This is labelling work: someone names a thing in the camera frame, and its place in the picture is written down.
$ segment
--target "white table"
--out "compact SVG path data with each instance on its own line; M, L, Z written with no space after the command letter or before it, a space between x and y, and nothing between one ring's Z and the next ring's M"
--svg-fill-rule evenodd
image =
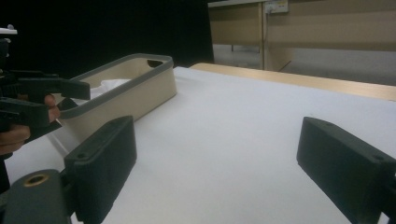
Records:
M105 223L348 223L297 164L304 116L396 158L394 101L182 67L175 76L177 95L135 123L138 159ZM15 181L63 161L42 137L7 167Z

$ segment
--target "floor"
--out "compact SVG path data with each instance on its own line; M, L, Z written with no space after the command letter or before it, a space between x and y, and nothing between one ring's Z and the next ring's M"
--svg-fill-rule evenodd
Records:
M215 63L260 69L259 47L214 45ZM396 52L297 49L281 72L396 86Z

